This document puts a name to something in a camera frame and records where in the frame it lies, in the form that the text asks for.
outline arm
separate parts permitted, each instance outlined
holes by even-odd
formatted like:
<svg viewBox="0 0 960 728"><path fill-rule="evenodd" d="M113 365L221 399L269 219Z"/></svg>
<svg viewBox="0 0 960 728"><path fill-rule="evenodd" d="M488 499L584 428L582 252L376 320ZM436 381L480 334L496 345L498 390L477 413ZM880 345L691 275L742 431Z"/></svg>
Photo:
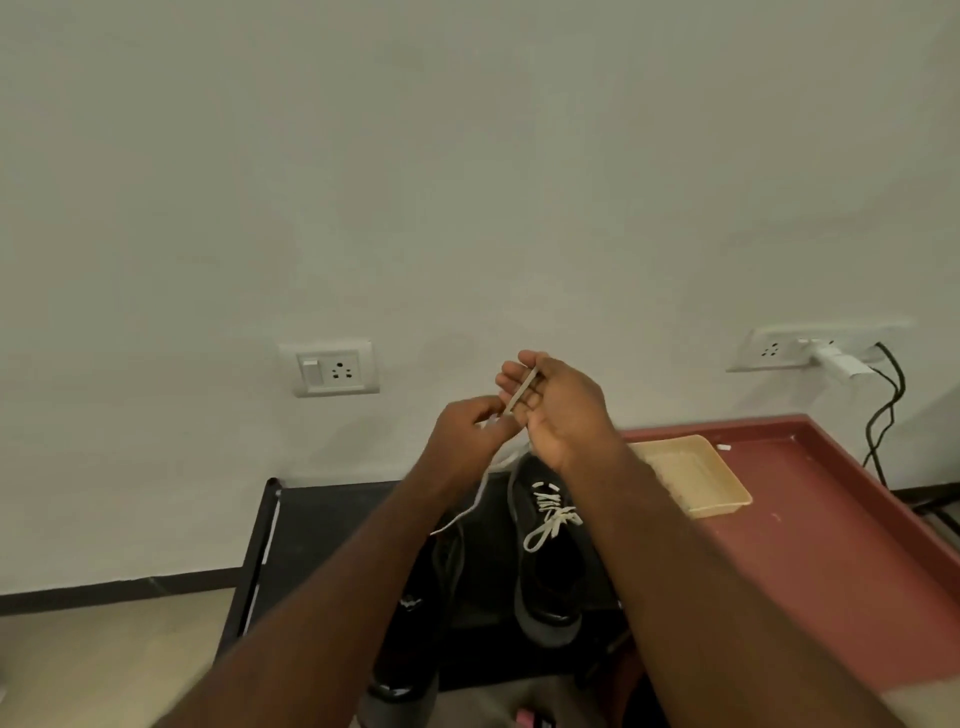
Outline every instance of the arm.
<svg viewBox="0 0 960 728"><path fill-rule="evenodd" d="M420 547L519 432L497 397L453 402L410 474L157 724L347 726Z"/></svg>
<svg viewBox="0 0 960 728"><path fill-rule="evenodd" d="M516 417L569 488L672 725L901 726L688 520L592 380L544 353L519 358L497 377L501 399L540 367Z"/></svg>

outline power outlet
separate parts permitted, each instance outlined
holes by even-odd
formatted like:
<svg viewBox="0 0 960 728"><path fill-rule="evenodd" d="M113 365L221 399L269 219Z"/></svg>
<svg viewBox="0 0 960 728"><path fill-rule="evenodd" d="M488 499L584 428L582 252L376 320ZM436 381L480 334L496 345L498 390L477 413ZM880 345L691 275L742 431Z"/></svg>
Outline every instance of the power outlet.
<svg viewBox="0 0 960 728"><path fill-rule="evenodd" d="M339 388L360 386L360 355L356 351L300 354L297 359L300 373L308 383Z"/></svg>
<svg viewBox="0 0 960 728"><path fill-rule="evenodd" d="M759 369L794 369L810 365L810 352L803 340L819 339L865 362L881 361L875 346L882 341L891 349L901 344L913 322L897 319L882 322L834 324L777 324L755 328L740 345L728 372Z"/></svg>
<svg viewBox="0 0 960 728"><path fill-rule="evenodd" d="M380 391L370 341L281 344L279 352L284 375L297 397Z"/></svg>

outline shoe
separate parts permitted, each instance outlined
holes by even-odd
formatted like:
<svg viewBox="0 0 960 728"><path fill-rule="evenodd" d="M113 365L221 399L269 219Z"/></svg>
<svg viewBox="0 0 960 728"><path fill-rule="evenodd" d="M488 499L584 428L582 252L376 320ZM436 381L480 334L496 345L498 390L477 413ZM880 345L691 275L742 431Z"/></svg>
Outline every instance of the shoe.
<svg viewBox="0 0 960 728"><path fill-rule="evenodd" d="M420 549L357 707L363 728L421 728L430 719L439 685L440 646L464 555L459 523L431 536Z"/></svg>
<svg viewBox="0 0 960 728"><path fill-rule="evenodd" d="M516 620L532 642L563 647L583 621L587 566L570 532L583 521L564 483L534 455L511 472L507 502L516 525Z"/></svg>

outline yellow tray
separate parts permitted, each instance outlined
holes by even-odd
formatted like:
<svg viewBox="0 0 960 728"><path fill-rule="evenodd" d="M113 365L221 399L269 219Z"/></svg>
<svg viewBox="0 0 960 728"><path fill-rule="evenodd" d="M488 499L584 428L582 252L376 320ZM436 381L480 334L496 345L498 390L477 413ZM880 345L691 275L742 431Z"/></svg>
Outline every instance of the yellow tray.
<svg viewBox="0 0 960 728"><path fill-rule="evenodd" d="M732 513L754 501L743 483L700 435L630 443L688 516L703 519Z"/></svg>

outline black baseboard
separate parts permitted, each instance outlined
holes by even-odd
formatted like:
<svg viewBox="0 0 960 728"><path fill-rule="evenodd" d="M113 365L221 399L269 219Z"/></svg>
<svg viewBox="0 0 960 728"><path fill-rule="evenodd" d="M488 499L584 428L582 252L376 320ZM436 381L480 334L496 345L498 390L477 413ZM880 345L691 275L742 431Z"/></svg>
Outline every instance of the black baseboard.
<svg viewBox="0 0 960 728"><path fill-rule="evenodd" d="M230 589L237 585L240 568L190 571L168 576L146 576L130 581L108 581L85 584L80 587L46 589L42 592L23 592L0 595L0 617L30 612L50 612L56 609L93 607L116 601L152 599L156 596L210 592Z"/></svg>

